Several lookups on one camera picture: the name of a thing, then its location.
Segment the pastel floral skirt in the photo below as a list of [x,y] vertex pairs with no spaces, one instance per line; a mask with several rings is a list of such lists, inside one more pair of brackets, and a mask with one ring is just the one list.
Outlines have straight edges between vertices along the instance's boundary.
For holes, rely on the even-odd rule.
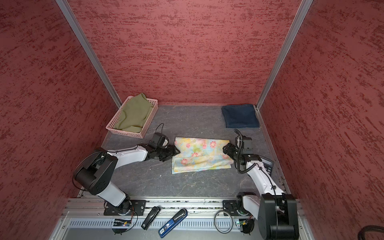
[[172,158],[172,174],[230,169],[234,161],[223,153],[230,141],[219,139],[175,138],[180,153]]

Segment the blue denim skirt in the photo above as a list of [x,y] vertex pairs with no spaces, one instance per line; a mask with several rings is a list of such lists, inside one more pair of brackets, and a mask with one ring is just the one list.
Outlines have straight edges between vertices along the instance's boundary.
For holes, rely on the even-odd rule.
[[226,128],[259,128],[260,123],[253,105],[228,105],[222,106]]

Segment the olive green garment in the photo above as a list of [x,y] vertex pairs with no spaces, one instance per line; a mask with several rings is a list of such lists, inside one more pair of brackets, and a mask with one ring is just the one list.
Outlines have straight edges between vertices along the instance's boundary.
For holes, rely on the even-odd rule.
[[153,107],[153,104],[148,101],[143,93],[132,97],[123,106],[114,129],[140,133],[151,114]]

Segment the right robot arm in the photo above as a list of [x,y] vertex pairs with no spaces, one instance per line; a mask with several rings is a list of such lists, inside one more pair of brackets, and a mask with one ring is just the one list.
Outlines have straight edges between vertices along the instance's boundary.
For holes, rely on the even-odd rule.
[[238,212],[255,218],[264,240],[299,239],[297,201],[273,181],[264,166],[264,158],[248,154],[231,143],[223,147],[223,153],[234,160],[238,173],[251,177],[260,195],[239,193]]

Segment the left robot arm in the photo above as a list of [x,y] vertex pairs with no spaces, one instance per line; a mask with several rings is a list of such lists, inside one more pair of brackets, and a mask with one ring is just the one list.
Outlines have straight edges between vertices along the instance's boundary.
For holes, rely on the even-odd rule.
[[180,153],[174,145],[156,147],[150,144],[139,144],[122,150],[99,148],[76,167],[73,182],[79,183],[91,195],[103,199],[108,209],[115,214],[132,215],[134,208],[129,195],[112,183],[115,170],[151,159],[164,162]]

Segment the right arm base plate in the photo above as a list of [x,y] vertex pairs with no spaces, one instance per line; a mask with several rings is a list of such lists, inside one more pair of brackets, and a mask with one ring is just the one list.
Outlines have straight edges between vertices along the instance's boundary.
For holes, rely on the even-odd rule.
[[223,210],[232,216],[239,216],[238,204],[236,200],[223,200]]

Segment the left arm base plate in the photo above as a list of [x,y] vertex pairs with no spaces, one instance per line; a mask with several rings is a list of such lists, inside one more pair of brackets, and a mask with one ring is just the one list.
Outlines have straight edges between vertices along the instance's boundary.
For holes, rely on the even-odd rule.
[[119,206],[104,202],[104,216],[132,216],[137,214],[142,216],[146,207],[145,200],[124,200]]

